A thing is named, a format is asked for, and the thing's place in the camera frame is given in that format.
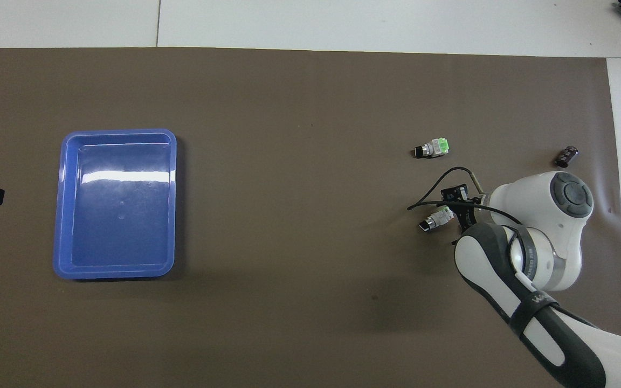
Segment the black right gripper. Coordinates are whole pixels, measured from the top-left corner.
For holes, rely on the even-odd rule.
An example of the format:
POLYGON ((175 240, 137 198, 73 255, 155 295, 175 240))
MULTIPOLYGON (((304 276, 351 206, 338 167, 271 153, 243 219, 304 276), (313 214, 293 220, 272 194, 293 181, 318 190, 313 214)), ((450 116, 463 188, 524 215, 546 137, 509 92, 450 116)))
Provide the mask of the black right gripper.
MULTIPOLYGON (((441 190, 441 201, 451 203, 469 203, 479 206, 489 205, 489 194, 484 192, 478 196, 469 198, 467 184, 459 184, 441 190)), ((481 208, 452 208, 456 220, 459 223, 460 234, 464 235, 466 231, 476 223, 492 223, 492 213, 489 210, 481 208)))

